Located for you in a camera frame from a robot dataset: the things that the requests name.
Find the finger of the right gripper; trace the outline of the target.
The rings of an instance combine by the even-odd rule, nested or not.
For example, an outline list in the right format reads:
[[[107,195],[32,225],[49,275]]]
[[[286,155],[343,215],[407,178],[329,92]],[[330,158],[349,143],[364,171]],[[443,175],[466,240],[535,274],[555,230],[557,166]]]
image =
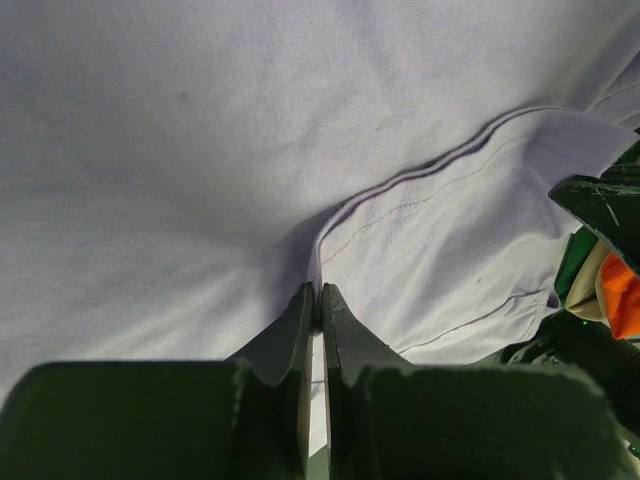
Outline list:
[[[574,176],[549,197],[588,228],[639,275],[639,175]]]

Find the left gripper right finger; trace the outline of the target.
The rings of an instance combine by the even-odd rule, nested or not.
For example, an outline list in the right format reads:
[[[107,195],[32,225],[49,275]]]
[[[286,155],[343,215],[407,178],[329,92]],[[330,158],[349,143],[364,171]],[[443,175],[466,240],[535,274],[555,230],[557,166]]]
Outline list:
[[[333,479],[633,479],[607,394],[574,366],[414,365],[321,295]]]

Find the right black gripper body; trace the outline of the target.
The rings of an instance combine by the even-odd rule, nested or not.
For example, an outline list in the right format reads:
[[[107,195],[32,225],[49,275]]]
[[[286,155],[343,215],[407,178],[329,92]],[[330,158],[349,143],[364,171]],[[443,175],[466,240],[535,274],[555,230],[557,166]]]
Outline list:
[[[626,150],[602,175],[607,174],[639,175],[639,146]],[[639,465],[639,334],[615,339],[609,325],[576,317],[560,303],[531,340],[505,348],[500,361],[586,372],[607,394],[627,458],[633,467]]]

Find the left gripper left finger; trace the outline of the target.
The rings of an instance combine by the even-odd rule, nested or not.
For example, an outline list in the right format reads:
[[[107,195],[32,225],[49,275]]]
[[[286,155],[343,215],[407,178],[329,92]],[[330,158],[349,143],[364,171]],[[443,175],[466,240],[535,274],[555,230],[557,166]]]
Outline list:
[[[314,291],[223,361],[51,362],[1,411],[5,479],[302,479]]]

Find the purple t shirt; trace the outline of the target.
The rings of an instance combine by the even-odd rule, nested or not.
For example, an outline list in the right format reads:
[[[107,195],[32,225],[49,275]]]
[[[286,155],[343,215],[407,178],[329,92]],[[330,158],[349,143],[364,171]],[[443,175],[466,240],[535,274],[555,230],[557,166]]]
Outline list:
[[[225,358],[312,279],[415,362],[528,339],[638,84],[635,1],[5,1],[1,389]]]

